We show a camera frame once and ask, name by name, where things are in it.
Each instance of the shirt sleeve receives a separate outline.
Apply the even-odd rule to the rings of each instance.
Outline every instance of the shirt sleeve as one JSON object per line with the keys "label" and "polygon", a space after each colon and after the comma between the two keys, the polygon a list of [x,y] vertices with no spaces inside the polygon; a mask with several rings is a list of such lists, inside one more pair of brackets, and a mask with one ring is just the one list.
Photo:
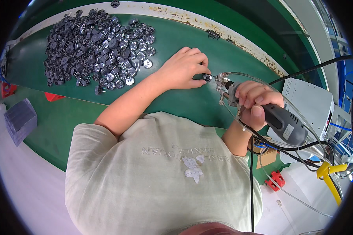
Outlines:
{"label": "shirt sleeve", "polygon": [[103,126],[79,124],[75,127],[66,166],[65,185],[65,203],[72,220],[78,214],[79,202],[91,176],[115,144],[117,139]]}

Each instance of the gray handle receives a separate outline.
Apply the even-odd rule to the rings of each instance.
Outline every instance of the gray handle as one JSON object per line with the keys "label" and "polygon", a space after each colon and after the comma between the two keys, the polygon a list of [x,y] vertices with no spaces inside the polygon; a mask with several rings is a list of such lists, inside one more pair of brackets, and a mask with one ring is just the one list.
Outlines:
{"label": "gray handle", "polygon": [[291,112],[274,104],[262,105],[265,121],[285,143],[301,146],[307,138],[303,123]]}

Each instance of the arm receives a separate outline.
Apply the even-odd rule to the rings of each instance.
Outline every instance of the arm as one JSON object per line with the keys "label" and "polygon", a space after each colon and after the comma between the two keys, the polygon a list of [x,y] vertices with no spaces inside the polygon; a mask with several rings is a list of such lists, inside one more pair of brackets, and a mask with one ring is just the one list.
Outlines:
{"label": "arm", "polygon": [[[267,125],[261,105],[272,103],[284,107],[284,100],[279,92],[274,92],[268,86],[254,81],[240,84],[235,97],[239,98],[238,103],[245,108],[241,116],[242,122],[255,131]],[[221,139],[233,155],[245,156],[251,136],[251,133],[243,131],[241,125],[234,120]]]}
{"label": "arm", "polygon": [[119,139],[163,92],[170,89],[196,88],[206,84],[204,80],[192,79],[199,73],[211,74],[207,56],[197,48],[184,47],[157,72],[116,99],[98,116],[94,124],[105,127]]}

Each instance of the hand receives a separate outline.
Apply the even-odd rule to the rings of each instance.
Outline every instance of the hand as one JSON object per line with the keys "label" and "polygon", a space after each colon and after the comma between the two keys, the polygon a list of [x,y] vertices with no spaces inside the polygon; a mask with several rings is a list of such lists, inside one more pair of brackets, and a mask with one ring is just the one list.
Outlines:
{"label": "hand", "polygon": [[165,90],[170,90],[201,87],[207,83],[205,80],[192,79],[199,73],[211,74],[207,56],[197,48],[184,47],[168,59],[155,74],[159,78],[159,84],[164,86]]}
{"label": "hand", "polygon": [[262,129],[267,123],[264,118],[264,109],[261,105],[275,104],[284,107],[284,99],[279,92],[274,92],[266,85],[259,82],[246,81],[239,85],[235,92],[239,104],[245,110],[241,120],[255,131]]}

